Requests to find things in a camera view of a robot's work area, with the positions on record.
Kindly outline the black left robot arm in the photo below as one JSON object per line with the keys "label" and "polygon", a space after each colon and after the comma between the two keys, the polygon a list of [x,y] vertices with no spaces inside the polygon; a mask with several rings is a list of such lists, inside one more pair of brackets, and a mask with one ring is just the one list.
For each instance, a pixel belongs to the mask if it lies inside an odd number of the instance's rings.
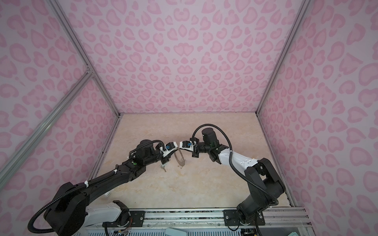
{"label": "black left robot arm", "polygon": [[164,144],[159,140],[143,140],[130,151],[129,158],[114,170],[92,180],[73,185],[63,184],[51,204],[43,212],[44,219],[59,236],[71,236],[84,224],[89,214],[86,207],[108,191],[131,182],[146,172],[148,165],[166,164],[178,150],[176,142]]}

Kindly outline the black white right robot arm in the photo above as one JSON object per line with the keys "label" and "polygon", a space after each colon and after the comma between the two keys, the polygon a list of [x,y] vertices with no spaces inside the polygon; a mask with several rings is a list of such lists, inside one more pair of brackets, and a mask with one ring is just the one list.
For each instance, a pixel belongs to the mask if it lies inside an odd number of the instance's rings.
{"label": "black white right robot arm", "polygon": [[279,197],[285,193],[285,185],[269,159],[257,160],[235,152],[229,137],[216,125],[201,125],[188,141],[180,143],[180,149],[195,158],[208,154],[213,162],[229,166],[248,184],[248,197],[236,207],[235,221],[241,225],[257,225],[263,212],[278,206]]}

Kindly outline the silver perforated metal ring disc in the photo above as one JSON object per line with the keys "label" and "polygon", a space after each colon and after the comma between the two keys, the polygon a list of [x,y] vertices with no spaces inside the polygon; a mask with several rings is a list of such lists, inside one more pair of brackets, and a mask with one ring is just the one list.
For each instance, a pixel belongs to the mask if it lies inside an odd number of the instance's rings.
{"label": "silver perforated metal ring disc", "polygon": [[186,164],[186,160],[181,152],[180,149],[178,149],[175,153],[174,153],[174,156],[175,156],[175,159],[178,163],[178,167],[180,167],[181,169],[185,166]]}

